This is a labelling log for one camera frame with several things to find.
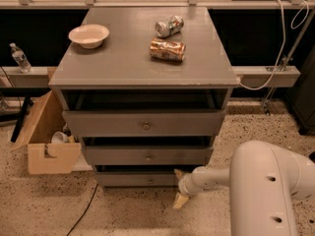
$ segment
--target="drawer handle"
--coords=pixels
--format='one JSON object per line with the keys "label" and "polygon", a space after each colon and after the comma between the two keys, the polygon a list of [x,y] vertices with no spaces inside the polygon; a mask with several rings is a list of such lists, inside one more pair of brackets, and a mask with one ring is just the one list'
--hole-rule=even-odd
{"label": "drawer handle", "polygon": [[149,122],[144,122],[143,125],[142,125],[142,127],[143,127],[144,130],[150,130],[150,128],[151,128]]}

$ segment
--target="aluminum can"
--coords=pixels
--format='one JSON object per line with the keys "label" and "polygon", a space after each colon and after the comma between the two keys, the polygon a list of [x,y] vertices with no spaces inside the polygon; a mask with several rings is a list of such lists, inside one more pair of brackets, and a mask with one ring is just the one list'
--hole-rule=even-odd
{"label": "aluminum can", "polygon": [[180,16],[172,16],[167,21],[156,23],[157,36],[161,38],[173,35],[184,27],[184,20]]}
{"label": "aluminum can", "polygon": [[163,60],[183,61],[185,50],[186,45],[182,42],[165,41],[159,38],[154,38],[150,45],[150,55]]}

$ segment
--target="power cord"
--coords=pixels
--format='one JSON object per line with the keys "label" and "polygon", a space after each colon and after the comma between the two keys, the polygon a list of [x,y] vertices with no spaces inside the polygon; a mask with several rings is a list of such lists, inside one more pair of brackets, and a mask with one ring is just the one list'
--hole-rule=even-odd
{"label": "power cord", "polygon": [[280,5],[281,11],[282,11],[283,45],[282,45],[282,48],[280,49],[280,52],[279,52],[279,54],[278,54],[278,58],[277,58],[277,61],[276,61],[275,66],[274,66],[274,71],[273,71],[273,73],[271,74],[271,76],[267,79],[267,81],[266,81],[263,85],[261,85],[260,87],[258,87],[258,88],[250,88],[250,87],[244,85],[243,83],[240,83],[240,85],[241,85],[242,87],[244,87],[245,89],[249,89],[249,90],[259,90],[259,89],[264,88],[264,87],[270,82],[270,80],[273,78],[273,76],[274,76],[274,74],[275,74],[275,72],[276,72],[276,70],[277,70],[277,65],[278,65],[278,63],[279,63],[279,60],[280,60],[280,58],[281,58],[281,56],[282,56],[282,53],[283,53],[283,50],[284,50],[284,45],[285,45],[285,42],[286,42],[286,38],[285,38],[285,24],[284,24],[284,6],[283,6],[282,0],[276,0],[276,2]]}
{"label": "power cord", "polygon": [[91,205],[91,202],[93,201],[94,197],[95,197],[95,193],[96,193],[96,190],[97,190],[97,187],[98,187],[98,184],[96,184],[95,188],[94,188],[94,192],[92,194],[92,197],[90,199],[90,202],[88,204],[88,206],[86,207],[86,210],[83,212],[83,214],[81,215],[81,217],[78,219],[78,221],[74,224],[74,226],[72,226],[72,228],[70,229],[70,231],[67,233],[67,236],[70,235],[70,233],[75,229],[75,227],[79,224],[79,222],[81,221],[81,219],[85,216],[85,214],[87,213],[90,205]]}
{"label": "power cord", "polygon": [[[4,73],[4,75],[6,76],[6,78],[7,78],[8,82],[10,83],[11,87],[14,88],[14,85],[13,85],[13,83],[11,82],[11,80],[10,80],[10,78],[9,78],[9,76],[8,76],[8,74],[7,74],[7,72],[3,69],[2,66],[0,66],[0,68],[1,68],[2,72]],[[22,105],[21,105],[21,100],[20,100],[19,97],[18,97],[18,101],[19,101],[19,108],[20,108],[20,110],[21,110]]]}
{"label": "power cord", "polygon": [[[309,5],[308,5],[308,3],[305,0],[303,0],[303,2],[304,2],[305,5],[298,11],[298,13],[296,13],[294,18],[292,19],[292,22],[291,22],[291,29],[292,30],[295,30],[295,29],[299,28],[304,23],[304,21],[307,19],[307,16],[309,14]],[[296,27],[294,27],[293,23],[294,23],[295,19],[301,13],[301,11],[304,10],[305,6],[306,6],[306,14],[304,16],[304,19]]]}

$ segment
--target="black cable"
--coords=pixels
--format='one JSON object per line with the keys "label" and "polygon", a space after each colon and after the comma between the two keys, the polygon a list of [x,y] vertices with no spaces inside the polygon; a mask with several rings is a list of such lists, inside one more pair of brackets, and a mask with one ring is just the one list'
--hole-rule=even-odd
{"label": "black cable", "polygon": [[[2,66],[0,66],[0,68],[1,68],[1,70],[3,71],[4,75],[6,76],[6,78],[7,78],[8,82],[10,83],[11,87],[14,88],[14,85],[13,85],[13,83],[11,82],[11,80],[10,80],[10,78],[9,78],[9,76],[8,76],[8,74],[7,74],[7,72],[3,69]],[[20,100],[19,97],[18,97],[18,101],[19,101],[20,110],[21,110],[22,106],[21,106],[21,100]]]}
{"label": "black cable", "polygon": [[91,197],[91,199],[90,199],[90,202],[89,202],[89,204],[88,204],[86,210],[83,212],[83,214],[82,214],[81,217],[78,219],[78,221],[75,223],[75,225],[72,226],[72,228],[70,229],[70,231],[67,233],[67,236],[70,235],[70,233],[75,229],[75,227],[77,226],[77,224],[79,224],[79,222],[81,221],[81,219],[82,219],[82,218],[84,217],[84,215],[87,213],[87,211],[88,211],[88,209],[89,209],[89,207],[90,207],[90,205],[91,205],[91,202],[93,201],[93,199],[94,199],[94,197],[95,197],[95,193],[96,193],[97,187],[98,187],[98,184],[96,184],[96,186],[95,186],[95,188],[94,188],[94,192],[93,192],[93,194],[92,194],[92,197]]}

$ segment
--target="gray dresser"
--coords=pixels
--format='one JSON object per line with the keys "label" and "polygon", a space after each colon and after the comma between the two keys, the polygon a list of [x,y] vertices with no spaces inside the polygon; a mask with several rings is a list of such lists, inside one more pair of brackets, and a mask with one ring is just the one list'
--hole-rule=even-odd
{"label": "gray dresser", "polygon": [[[167,40],[187,45],[182,63],[149,54],[155,24],[185,26]],[[97,182],[174,186],[174,168],[208,163],[237,79],[206,8],[93,8],[83,24],[108,27],[97,49],[72,43],[49,85],[80,138]]]}

